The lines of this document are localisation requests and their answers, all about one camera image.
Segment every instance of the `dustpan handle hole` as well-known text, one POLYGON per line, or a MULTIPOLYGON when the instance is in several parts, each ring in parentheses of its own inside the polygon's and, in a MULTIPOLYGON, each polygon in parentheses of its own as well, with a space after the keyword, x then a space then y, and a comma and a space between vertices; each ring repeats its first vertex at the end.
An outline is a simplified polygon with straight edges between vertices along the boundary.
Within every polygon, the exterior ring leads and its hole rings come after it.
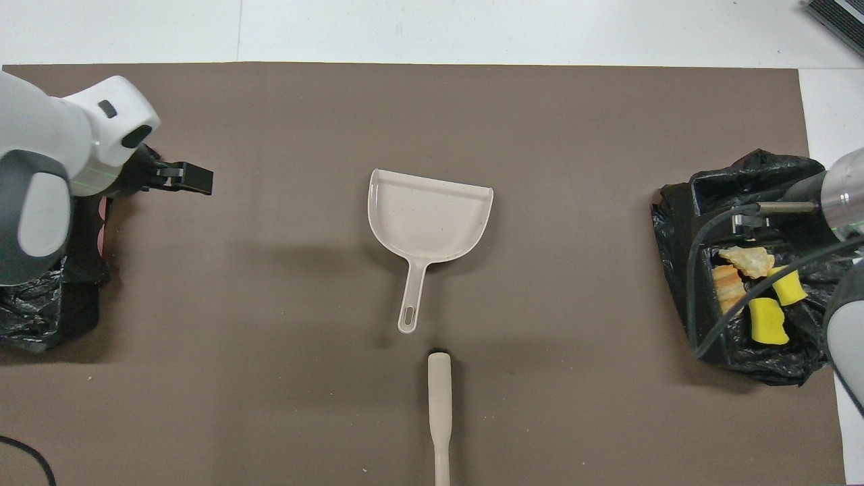
POLYGON ((414 322, 414 308, 408 306, 405 308, 405 327, 410 327, 411 323, 414 322))

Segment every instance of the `white brush handle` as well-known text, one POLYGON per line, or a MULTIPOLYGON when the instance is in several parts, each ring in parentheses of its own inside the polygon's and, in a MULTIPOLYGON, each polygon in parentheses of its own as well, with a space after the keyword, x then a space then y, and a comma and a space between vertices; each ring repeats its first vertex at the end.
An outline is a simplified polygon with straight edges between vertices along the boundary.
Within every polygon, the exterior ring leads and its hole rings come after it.
POLYGON ((435 486, 450 486, 450 432, 453 430, 453 385, 450 355, 429 355, 429 430, 435 447, 435 486))

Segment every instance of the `food scrap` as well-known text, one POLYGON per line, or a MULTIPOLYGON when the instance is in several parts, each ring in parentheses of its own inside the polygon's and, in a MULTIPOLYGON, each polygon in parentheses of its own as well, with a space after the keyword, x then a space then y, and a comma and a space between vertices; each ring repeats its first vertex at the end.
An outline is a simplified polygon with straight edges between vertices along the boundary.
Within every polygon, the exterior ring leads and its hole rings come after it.
POLYGON ((718 254, 749 278, 766 277, 768 271, 774 267, 774 255, 762 246, 754 248, 732 246, 720 250, 718 254))
POLYGON ((726 314, 735 303, 744 297, 744 283, 741 281, 738 271, 731 265, 721 265, 712 269, 711 277, 714 278, 714 288, 717 292, 720 310, 726 314))

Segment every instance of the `dustpan handle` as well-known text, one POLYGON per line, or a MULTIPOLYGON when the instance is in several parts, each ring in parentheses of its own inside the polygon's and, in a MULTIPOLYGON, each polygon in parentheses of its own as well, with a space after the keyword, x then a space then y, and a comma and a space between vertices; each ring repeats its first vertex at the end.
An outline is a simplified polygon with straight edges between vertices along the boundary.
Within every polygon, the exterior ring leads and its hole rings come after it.
POLYGON ((414 332, 417 327, 417 314, 420 313, 420 293, 423 278, 426 277, 426 262, 408 262, 408 280, 402 295, 402 308, 399 311, 399 330, 403 334, 414 332))

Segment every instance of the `cable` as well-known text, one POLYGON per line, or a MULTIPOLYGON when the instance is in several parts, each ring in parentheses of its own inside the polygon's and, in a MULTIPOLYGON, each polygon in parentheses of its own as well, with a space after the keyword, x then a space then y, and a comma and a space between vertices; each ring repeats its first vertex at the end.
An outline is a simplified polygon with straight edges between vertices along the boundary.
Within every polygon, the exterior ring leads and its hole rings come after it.
POLYGON ((16 449, 20 449, 24 452, 27 452, 30 456, 33 456, 33 459, 35 459, 36 462, 39 463, 39 465, 42 467, 42 471, 45 473, 45 477, 48 480, 48 486, 57 486, 57 482, 54 480, 54 473, 51 471, 51 466, 48 465, 48 461, 45 460, 45 457, 40 454, 39 451, 30 447, 27 444, 24 444, 21 441, 6 437, 4 435, 0 435, 0 444, 11 445, 16 449))
POLYGON ((769 287, 774 285, 778 280, 789 275, 790 273, 796 271, 804 265, 809 264, 810 262, 816 261, 818 259, 823 259, 833 253, 840 252, 850 247, 861 246, 864 245, 864 235, 858 235, 854 238, 850 238, 846 241, 840 241, 831 246, 826 246, 820 250, 816 250, 812 253, 809 253, 807 256, 801 257, 784 267, 783 270, 771 275, 770 277, 765 278, 758 284, 754 285, 752 289, 746 294, 744 297, 739 299, 735 305, 729 309, 726 314, 723 315, 715 324, 711 330, 705 335, 705 339, 702 340, 702 344, 698 347, 694 347, 694 354, 696 358, 702 358, 705 356, 705 353, 708 352, 708 348, 711 347, 711 344, 714 343, 714 340, 717 339, 717 336, 720 335, 721 332, 726 328, 726 326, 734 319, 735 314, 738 313, 739 310, 743 309, 747 303, 749 303, 754 298, 758 297, 762 294, 762 292, 767 291, 769 287))

